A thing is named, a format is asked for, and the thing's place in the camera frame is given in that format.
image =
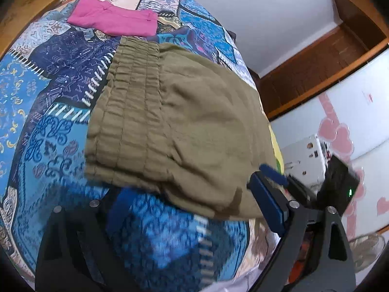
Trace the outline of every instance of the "red object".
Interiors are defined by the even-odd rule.
[[[108,1],[79,0],[67,22],[83,28],[95,28],[111,36],[154,36],[158,14],[150,9],[131,10]]]

